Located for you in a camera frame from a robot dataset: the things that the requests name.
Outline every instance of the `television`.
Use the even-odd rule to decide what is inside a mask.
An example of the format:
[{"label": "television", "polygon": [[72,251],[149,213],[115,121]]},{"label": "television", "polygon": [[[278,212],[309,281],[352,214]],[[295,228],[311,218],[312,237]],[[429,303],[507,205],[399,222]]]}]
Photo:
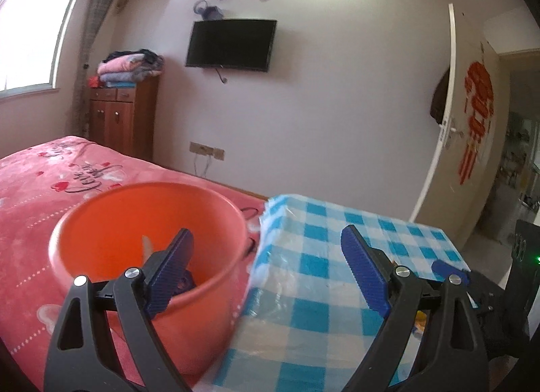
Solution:
[{"label": "television", "polygon": [[186,66],[268,72],[276,25],[266,19],[195,22]]}]

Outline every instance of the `plastic sheet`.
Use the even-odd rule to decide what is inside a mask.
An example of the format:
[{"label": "plastic sheet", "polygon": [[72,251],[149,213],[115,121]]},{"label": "plastic sheet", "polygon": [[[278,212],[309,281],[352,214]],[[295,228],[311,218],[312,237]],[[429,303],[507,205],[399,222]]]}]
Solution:
[{"label": "plastic sheet", "polygon": [[[341,392],[382,324],[341,253],[351,223],[421,278],[438,279],[436,259],[468,268],[440,229],[298,195],[272,198],[241,320],[197,392]],[[419,343],[412,334],[392,384],[408,377]]]}]

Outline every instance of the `bed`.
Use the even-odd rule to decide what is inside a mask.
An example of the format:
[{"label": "bed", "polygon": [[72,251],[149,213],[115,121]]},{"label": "bed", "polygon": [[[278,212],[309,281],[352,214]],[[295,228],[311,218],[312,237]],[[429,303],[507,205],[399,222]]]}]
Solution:
[{"label": "bed", "polygon": [[[256,215],[263,210],[263,200],[121,155],[83,138],[65,137],[10,155],[0,160],[0,177],[0,336],[40,389],[50,336],[63,302],[49,267],[49,238],[58,220],[78,203],[132,183],[194,184],[219,192],[242,209],[250,219],[251,237],[259,239]],[[242,273],[239,304],[247,276]],[[136,381],[125,343],[116,338],[115,344],[126,376]]]}]

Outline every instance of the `cabinet drawer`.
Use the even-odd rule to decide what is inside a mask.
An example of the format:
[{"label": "cabinet drawer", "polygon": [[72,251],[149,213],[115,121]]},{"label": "cabinet drawer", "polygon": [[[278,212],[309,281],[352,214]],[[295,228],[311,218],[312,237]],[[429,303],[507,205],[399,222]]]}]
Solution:
[{"label": "cabinet drawer", "polygon": [[133,103],[135,101],[135,92],[136,89],[134,88],[118,89],[118,92],[116,94],[116,100],[125,103]]},{"label": "cabinet drawer", "polygon": [[114,101],[116,99],[116,89],[91,89],[91,99]]}]

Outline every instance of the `pink towel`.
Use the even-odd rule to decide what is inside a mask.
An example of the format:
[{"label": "pink towel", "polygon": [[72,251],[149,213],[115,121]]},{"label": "pink towel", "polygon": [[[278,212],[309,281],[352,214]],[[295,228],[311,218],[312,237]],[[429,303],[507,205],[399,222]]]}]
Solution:
[{"label": "pink towel", "polygon": [[107,63],[100,63],[98,66],[98,75],[111,72],[131,72],[138,68],[144,60],[144,54],[128,54],[127,56],[117,57]]}]

